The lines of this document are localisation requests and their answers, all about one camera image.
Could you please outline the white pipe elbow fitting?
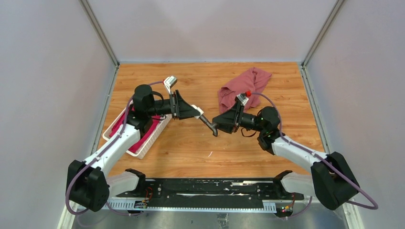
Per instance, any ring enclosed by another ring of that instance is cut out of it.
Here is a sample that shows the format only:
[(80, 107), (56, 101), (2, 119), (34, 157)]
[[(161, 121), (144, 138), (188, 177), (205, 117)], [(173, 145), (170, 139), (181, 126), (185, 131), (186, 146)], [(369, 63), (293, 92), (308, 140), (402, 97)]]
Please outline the white pipe elbow fitting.
[(198, 114), (196, 116), (194, 116), (194, 117), (196, 119), (199, 119), (203, 115), (204, 111), (200, 107), (197, 107), (194, 104), (192, 104), (192, 107), (198, 112)]

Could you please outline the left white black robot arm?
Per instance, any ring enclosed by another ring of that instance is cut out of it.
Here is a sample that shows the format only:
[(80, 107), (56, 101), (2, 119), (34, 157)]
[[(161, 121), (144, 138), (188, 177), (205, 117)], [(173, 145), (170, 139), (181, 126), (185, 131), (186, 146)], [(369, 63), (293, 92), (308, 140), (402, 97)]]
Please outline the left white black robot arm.
[(206, 121), (201, 108), (185, 102), (178, 91), (171, 92), (170, 85), (165, 87), (169, 98), (155, 101), (154, 96), (161, 94), (153, 91), (150, 84), (137, 86), (112, 138), (85, 160), (74, 160), (68, 166), (65, 205), (69, 213), (77, 216), (88, 210), (99, 211), (110, 197), (125, 191), (135, 197), (145, 194), (146, 184), (136, 170), (126, 170), (110, 179), (106, 176), (125, 152), (145, 136), (154, 116), (172, 115), (180, 120), (194, 117)]

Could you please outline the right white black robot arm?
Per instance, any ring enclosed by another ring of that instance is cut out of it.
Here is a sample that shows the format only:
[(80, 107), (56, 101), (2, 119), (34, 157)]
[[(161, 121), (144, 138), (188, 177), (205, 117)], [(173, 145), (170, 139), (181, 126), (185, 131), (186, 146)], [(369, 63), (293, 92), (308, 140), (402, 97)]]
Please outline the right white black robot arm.
[(330, 210), (335, 210), (359, 193), (359, 184), (346, 162), (338, 152), (326, 154), (301, 145), (282, 133), (276, 108), (266, 106), (257, 115), (244, 112), (240, 102), (223, 114), (213, 118), (216, 128), (225, 133), (234, 133), (238, 128), (259, 133), (258, 144), (262, 150), (283, 157), (310, 172), (309, 176), (286, 172), (273, 185), (273, 194), (285, 199), (291, 193), (315, 196)]

